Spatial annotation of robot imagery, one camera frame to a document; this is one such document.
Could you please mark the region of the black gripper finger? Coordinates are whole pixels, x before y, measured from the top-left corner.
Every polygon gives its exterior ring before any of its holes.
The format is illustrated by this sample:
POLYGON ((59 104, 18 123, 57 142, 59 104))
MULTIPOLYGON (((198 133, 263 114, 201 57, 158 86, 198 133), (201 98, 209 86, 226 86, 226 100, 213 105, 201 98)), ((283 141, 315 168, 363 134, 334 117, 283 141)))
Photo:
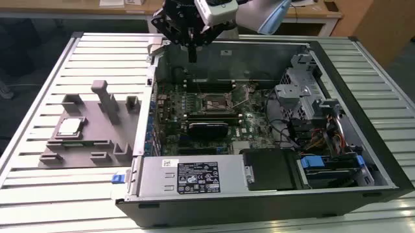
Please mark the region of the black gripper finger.
POLYGON ((222 32, 233 30, 234 28, 235 22, 230 21, 211 27, 199 25, 194 29, 194 62, 198 61, 197 49, 199 47, 210 45, 222 32))
POLYGON ((169 40, 185 47, 189 62, 194 63, 194 41, 190 36, 191 28, 186 23, 185 12, 174 9, 161 9, 153 17, 153 25, 169 40))

